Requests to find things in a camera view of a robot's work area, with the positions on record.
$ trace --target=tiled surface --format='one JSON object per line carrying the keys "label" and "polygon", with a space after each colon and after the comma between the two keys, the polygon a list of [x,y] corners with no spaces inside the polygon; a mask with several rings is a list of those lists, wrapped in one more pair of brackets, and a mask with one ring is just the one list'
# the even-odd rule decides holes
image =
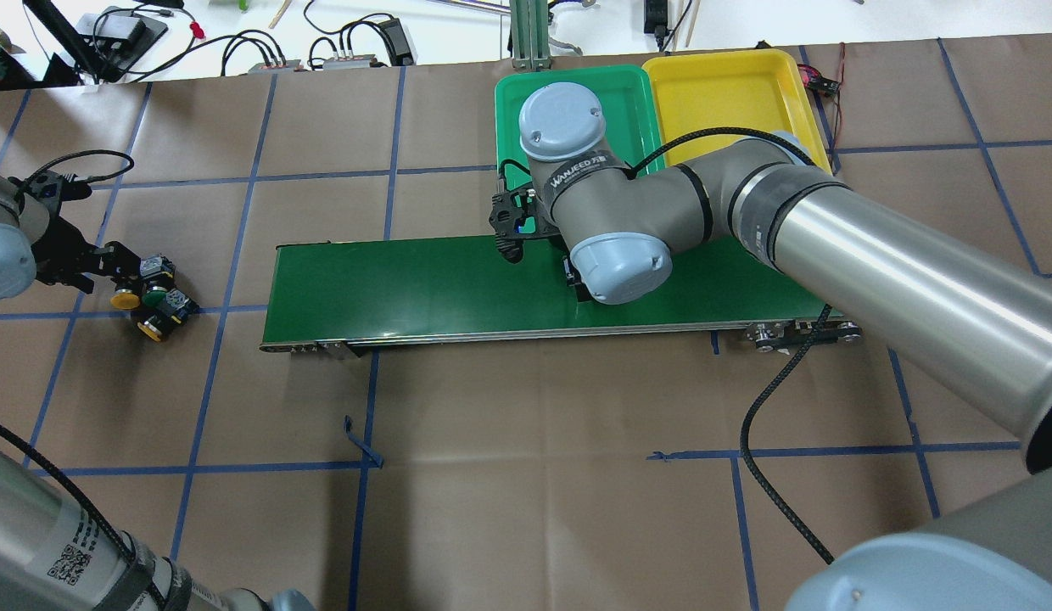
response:
{"label": "tiled surface", "polygon": [[[789,49],[802,50],[832,74],[837,46]],[[1052,38],[850,46],[842,177],[1052,278],[1052,142],[1017,142],[1052,139],[1050,57]],[[1007,77],[979,81],[984,62]],[[80,301],[35,287],[0,303],[0,420],[213,588],[299,587],[348,611],[781,609],[820,561],[735,447],[782,354],[728,332],[344,361],[257,351],[277,244],[487,232],[491,89],[506,73],[28,95],[2,172],[82,147],[133,151],[115,197],[64,216],[89,240],[103,228],[168,254],[208,310],[154,345],[108,312],[106,281]],[[0,97],[0,150],[23,101]],[[822,126],[831,109],[813,105]],[[171,181],[188,184],[158,184]],[[896,367],[886,343],[814,349],[752,433],[767,475],[835,553],[1024,475],[1011,436]],[[344,415],[386,468],[347,440]]]}

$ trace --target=black opening of tube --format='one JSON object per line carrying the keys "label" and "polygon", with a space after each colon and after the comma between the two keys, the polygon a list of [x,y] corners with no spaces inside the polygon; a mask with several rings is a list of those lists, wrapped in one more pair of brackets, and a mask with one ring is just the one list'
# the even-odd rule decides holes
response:
{"label": "black opening of tube", "polygon": [[1052,468],[1052,407],[1046,417],[1038,423],[1038,429],[1031,435],[1025,462],[1029,472],[1039,472]]}

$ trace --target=white floor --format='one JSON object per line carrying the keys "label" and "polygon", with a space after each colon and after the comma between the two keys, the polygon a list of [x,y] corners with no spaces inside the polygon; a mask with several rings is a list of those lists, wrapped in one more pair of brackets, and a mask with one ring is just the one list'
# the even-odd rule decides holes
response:
{"label": "white floor", "polygon": [[[488,0],[507,4],[507,0]],[[728,49],[754,46],[758,40],[773,45],[798,45],[824,42],[875,42],[920,38],[968,38],[999,34],[1052,32],[1052,0],[690,0],[700,5],[691,42],[685,45],[686,33],[677,35],[677,49]],[[240,12],[238,0],[187,0],[209,38],[243,28],[267,27],[282,0],[249,0],[247,12]],[[308,57],[308,48],[318,36],[302,19],[306,0],[292,5],[275,28],[290,59]],[[55,0],[72,22],[85,12],[99,12],[107,5],[134,6],[123,0]],[[669,0],[670,24],[676,23],[685,0]],[[340,27],[367,12],[386,11],[401,17],[418,63],[491,61],[506,57],[507,28],[510,19],[471,8],[449,6],[430,0],[317,0],[309,15],[326,29]],[[558,7],[552,38],[583,47],[586,55],[640,54],[656,50],[653,39],[642,34],[642,0],[596,0],[589,8],[575,3]],[[57,42],[35,22],[35,30],[47,50],[58,50]],[[154,67],[183,49],[189,40],[184,16],[166,20],[173,26],[139,68]],[[33,39],[24,13],[18,2],[6,0],[0,6],[0,24],[17,45],[38,62],[42,52]],[[373,33],[357,30],[358,52],[379,52],[382,45]],[[198,50],[158,78],[211,77],[220,73],[224,43]],[[229,74],[242,73],[259,61],[254,46],[236,54]]]}

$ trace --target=robotic arm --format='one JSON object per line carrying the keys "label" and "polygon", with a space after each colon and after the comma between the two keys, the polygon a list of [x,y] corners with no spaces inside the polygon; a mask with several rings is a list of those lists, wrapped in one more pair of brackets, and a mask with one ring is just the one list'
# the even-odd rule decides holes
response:
{"label": "robotic arm", "polygon": [[112,305],[129,310],[151,340],[166,340],[197,303],[176,287],[176,266],[166,257],[141,259],[118,241],[97,248],[60,217],[65,201],[89,195],[92,186],[72,175],[37,171],[27,184],[0,177],[0,299],[20,294],[34,279],[88,294],[95,282],[85,274],[104,276],[116,285]]}
{"label": "robotic arm", "polygon": [[[634,178],[608,149],[598,98],[570,82],[534,93],[520,128],[538,227],[563,237],[595,301],[634,301],[666,281],[673,252],[733,236],[890,337],[1015,434],[1039,472],[914,533],[858,546],[788,609],[1052,609],[1051,283],[862,197],[785,139],[740,140]],[[521,219],[500,223],[507,217],[497,211],[492,224],[514,261]]]}

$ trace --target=gray robotic arm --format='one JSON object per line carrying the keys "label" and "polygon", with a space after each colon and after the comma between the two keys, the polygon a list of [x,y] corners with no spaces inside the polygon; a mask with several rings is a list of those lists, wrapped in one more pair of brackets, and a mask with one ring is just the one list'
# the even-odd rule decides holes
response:
{"label": "gray robotic arm", "polygon": [[[569,82],[534,93],[520,128],[538,212],[559,228],[595,301],[634,301],[665,282],[672,253],[733,236],[891,338],[1015,434],[1030,471],[1043,471],[916,533],[844,554],[790,609],[1052,609],[1051,283],[862,197],[776,139],[740,140],[634,178],[608,150],[596,97]],[[906,585],[915,573],[926,576],[922,595]]]}

